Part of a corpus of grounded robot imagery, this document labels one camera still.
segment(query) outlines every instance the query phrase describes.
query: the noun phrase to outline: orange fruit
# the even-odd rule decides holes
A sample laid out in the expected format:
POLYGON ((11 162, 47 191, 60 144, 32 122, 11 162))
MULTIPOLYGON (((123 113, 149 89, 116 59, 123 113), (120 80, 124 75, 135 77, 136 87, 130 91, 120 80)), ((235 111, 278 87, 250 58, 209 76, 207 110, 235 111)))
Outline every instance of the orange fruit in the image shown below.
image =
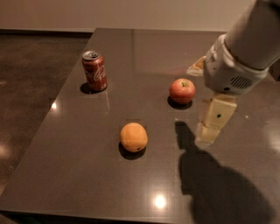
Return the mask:
POLYGON ((148 143, 146 130, 136 122, 128 123, 122 128, 120 140, 122 146, 131 152, 141 151, 148 143))

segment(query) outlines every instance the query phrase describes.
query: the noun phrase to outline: floor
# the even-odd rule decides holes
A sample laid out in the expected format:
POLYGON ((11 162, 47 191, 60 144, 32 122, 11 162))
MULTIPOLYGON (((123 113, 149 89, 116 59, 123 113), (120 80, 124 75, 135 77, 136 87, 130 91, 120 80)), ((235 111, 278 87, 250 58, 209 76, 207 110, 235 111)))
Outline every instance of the floor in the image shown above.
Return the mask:
POLYGON ((90 35, 0 35, 0 194, 90 35))

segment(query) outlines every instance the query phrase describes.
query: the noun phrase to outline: soda can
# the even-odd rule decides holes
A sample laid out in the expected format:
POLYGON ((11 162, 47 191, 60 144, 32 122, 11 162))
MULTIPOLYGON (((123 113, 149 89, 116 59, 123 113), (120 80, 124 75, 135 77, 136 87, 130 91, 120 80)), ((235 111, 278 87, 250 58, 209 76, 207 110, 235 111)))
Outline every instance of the soda can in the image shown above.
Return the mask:
POLYGON ((103 57, 95 51, 84 52, 82 55, 87 83, 94 91, 102 91, 107 87, 107 78, 103 57))

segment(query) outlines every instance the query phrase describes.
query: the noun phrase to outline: gray tabletop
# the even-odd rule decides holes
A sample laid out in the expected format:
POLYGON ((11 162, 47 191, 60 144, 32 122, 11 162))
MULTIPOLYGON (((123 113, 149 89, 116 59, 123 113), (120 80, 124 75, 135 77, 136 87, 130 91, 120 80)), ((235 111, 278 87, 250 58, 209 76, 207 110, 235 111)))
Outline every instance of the gray tabletop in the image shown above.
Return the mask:
POLYGON ((220 32, 97 29, 86 50, 105 59, 108 88, 87 94, 81 57, 0 198, 0 210, 119 221, 280 223, 280 88, 268 76, 239 97, 216 142, 193 143, 201 101, 212 96, 186 69, 220 32), (169 100, 185 77, 189 107, 169 100), (149 142, 119 147, 126 123, 149 142))

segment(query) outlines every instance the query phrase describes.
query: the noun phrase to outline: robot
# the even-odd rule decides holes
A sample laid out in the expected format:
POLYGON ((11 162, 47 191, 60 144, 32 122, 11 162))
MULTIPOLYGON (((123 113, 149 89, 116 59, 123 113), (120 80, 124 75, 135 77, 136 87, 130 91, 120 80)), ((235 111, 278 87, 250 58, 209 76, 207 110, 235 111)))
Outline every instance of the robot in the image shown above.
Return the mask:
POLYGON ((215 94, 204 101, 196 144, 206 148, 220 134, 237 107, 236 97, 262 81, 280 58, 280 0, 256 0, 235 25, 218 37, 206 56, 187 69, 203 75, 215 94))

